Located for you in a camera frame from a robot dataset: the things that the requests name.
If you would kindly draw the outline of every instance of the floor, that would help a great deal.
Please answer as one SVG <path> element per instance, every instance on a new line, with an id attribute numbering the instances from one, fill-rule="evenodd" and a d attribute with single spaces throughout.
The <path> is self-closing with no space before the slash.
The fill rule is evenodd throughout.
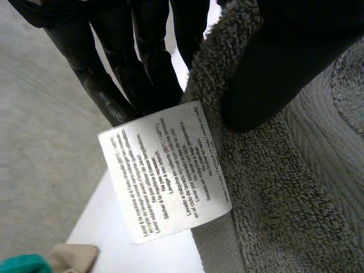
<path id="1" fill-rule="evenodd" d="M 67 239 L 105 171 L 97 134 L 109 124 L 42 29 L 8 1 L 0 22 L 3 259 Z M 171 17 L 166 41 L 171 51 Z"/>

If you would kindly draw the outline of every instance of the gray towel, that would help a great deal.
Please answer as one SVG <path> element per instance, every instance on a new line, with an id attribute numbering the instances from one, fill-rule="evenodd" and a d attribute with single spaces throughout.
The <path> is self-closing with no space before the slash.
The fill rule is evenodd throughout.
<path id="1" fill-rule="evenodd" d="M 220 101 L 261 23 L 254 1 L 223 10 L 184 101 L 200 100 L 233 202 L 193 229 L 206 272 L 364 272 L 364 40 L 275 118 L 228 131 Z"/>

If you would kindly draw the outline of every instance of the teal object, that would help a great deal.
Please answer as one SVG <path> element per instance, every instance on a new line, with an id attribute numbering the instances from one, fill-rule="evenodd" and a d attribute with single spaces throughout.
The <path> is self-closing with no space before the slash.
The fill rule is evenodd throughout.
<path id="1" fill-rule="evenodd" d="M 51 267 L 38 254 L 20 255 L 3 260 L 0 273 L 52 273 Z"/>

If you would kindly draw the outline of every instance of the care label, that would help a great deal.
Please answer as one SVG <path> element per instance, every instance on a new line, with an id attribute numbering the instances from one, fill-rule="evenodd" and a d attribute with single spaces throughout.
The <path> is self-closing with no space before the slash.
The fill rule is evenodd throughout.
<path id="1" fill-rule="evenodd" d="M 231 209 L 199 101 L 139 118 L 98 137 L 132 243 L 202 225 Z"/>

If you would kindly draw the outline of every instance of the tan cloth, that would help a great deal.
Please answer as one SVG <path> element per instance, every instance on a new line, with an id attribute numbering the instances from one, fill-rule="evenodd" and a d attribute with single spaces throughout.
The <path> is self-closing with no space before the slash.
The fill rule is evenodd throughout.
<path id="1" fill-rule="evenodd" d="M 47 261 L 54 273 L 89 273 L 98 252 L 92 245 L 60 243 L 52 248 Z"/>

